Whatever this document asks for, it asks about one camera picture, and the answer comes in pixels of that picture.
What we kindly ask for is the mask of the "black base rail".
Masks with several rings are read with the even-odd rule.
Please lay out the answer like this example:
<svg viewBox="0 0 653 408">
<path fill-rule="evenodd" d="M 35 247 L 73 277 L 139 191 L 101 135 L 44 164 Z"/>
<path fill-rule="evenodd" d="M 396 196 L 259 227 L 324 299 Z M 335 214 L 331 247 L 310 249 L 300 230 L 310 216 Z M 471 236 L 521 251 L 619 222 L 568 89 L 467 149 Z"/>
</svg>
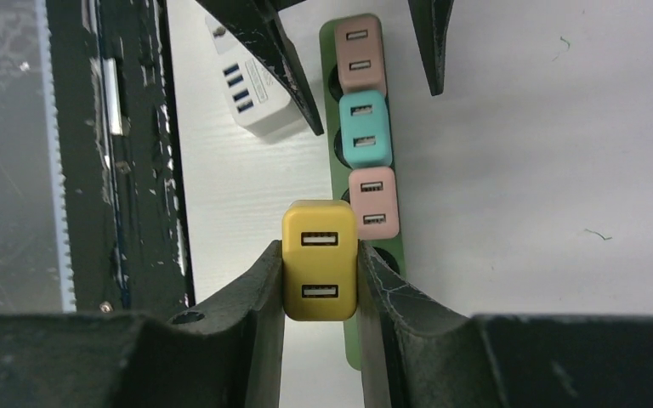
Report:
<svg viewBox="0 0 653 408">
<path fill-rule="evenodd" d="M 61 303 L 195 302 L 163 1 L 39 1 Z"/>
</svg>

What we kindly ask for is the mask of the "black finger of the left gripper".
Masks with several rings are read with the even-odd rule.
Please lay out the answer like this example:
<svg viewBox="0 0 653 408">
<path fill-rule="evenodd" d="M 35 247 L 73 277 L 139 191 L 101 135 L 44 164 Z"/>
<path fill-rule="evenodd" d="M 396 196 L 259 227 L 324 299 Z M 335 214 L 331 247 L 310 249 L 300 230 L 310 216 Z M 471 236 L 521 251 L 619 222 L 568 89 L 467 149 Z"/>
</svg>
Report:
<svg viewBox="0 0 653 408">
<path fill-rule="evenodd" d="M 454 0 L 408 0 L 412 25 L 432 96 L 444 92 L 446 36 Z"/>
<path fill-rule="evenodd" d="M 316 136 L 321 117 L 298 52 L 285 33 L 279 12 L 304 0 L 197 0 L 286 89 Z"/>
</svg>

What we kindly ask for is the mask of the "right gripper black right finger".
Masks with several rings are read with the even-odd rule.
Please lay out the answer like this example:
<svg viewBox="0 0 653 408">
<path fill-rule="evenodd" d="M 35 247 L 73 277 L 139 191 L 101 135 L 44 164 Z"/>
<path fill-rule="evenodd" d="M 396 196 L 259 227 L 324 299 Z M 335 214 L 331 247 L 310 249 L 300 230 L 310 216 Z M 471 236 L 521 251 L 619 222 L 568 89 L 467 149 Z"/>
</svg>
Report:
<svg viewBox="0 0 653 408">
<path fill-rule="evenodd" d="M 461 315 L 359 247 L 368 407 L 653 407 L 653 316 Z"/>
</svg>

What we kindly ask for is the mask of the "pink plug on green strip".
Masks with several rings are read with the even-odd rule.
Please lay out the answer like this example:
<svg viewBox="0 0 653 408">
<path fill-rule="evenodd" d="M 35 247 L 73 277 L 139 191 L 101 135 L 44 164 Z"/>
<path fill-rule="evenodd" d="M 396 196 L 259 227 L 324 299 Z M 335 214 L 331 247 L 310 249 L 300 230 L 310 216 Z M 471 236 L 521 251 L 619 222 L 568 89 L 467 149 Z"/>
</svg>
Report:
<svg viewBox="0 0 653 408">
<path fill-rule="evenodd" d="M 345 94 L 376 90 L 388 94 L 380 19 L 359 14 L 334 27 L 338 80 Z"/>
</svg>

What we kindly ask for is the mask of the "yellow plug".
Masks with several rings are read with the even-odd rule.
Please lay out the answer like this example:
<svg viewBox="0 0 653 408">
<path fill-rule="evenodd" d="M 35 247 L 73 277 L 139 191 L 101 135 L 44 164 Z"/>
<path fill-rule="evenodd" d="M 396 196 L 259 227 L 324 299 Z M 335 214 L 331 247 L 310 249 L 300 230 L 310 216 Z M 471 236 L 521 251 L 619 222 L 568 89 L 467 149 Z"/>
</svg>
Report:
<svg viewBox="0 0 653 408">
<path fill-rule="evenodd" d="M 345 321 L 355 314 L 358 236 L 346 201 L 295 201 L 282 219 L 281 249 L 288 317 Z"/>
</svg>

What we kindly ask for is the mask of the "long white power strip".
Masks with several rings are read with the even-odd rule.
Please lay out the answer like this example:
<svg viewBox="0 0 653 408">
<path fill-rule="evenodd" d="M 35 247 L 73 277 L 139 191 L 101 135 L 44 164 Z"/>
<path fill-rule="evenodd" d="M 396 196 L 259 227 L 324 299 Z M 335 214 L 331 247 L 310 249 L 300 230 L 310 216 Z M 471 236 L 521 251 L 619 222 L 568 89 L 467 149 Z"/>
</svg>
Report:
<svg viewBox="0 0 653 408">
<path fill-rule="evenodd" d="M 286 89 L 212 15 L 205 15 L 223 80 L 222 90 L 237 125 L 259 137 L 283 133 L 302 120 Z"/>
</svg>

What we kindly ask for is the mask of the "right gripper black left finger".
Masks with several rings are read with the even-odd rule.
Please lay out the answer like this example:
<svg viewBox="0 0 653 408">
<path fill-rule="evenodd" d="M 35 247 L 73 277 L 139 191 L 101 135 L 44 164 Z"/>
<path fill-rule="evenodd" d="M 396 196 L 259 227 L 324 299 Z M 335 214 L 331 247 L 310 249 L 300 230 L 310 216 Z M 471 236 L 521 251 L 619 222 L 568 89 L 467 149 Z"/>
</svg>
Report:
<svg viewBox="0 0 653 408">
<path fill-rule="evenodd" d="M 161 321 L 141 313 L 0 314 L 0 407 L 276 407 L 281 243 Z"/>
</svg>

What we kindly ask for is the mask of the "dark green power strip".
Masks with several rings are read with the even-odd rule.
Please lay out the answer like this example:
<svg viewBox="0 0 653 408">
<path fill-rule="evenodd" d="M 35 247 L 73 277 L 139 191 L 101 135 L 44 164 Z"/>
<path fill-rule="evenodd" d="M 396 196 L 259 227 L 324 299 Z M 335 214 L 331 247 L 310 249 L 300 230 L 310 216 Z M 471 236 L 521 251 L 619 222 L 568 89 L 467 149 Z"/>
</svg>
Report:
<svg viewBox="0 0 653 408">
<path fill-rule="evenodd" d="M 326 135 L 329 144 L 332 195 L 349 205 L 349 174 L 355 170 L 344 160 L 341 144 L 339 100 L 347 93 L 338 80 L 334 27 L 342 19 L 327 22 L 320 30 L 321 66 L 324 79 Z M 388 266 L 397 274 L 404 273 L 405 260 L 400 232 L 392 239 L 367 241 Z"/>
</svg>

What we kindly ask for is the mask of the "beige plug on green strip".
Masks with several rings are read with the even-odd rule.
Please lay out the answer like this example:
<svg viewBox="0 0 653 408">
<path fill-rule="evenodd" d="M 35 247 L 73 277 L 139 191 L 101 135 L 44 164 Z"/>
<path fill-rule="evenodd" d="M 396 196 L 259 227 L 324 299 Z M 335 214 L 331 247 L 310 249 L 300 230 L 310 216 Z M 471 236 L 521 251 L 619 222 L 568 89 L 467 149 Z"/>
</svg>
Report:
<svg viewBox="0 0 653 408">
<path fill-rule="evenodd" d="M 391 167 L 355 169 L 349 174 L 349 203 L 362 240 L 387 240 L 400 232 L 395 172 Z"/>
</svg>

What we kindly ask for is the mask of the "teal plug on green strip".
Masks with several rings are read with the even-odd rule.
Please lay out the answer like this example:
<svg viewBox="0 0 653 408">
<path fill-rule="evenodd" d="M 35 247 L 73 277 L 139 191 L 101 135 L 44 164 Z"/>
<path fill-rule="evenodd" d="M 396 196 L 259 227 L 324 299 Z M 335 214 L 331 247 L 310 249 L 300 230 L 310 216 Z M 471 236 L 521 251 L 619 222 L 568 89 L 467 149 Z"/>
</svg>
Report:
<svg viewBox="0 0 653 408">
<path fill-rule="evenodd" d="M 338 102 L 344 160 L 353 169 L 390 167 L 393 151 L 389 110 L 377 90 L 345 94 Z"/>
</svg>

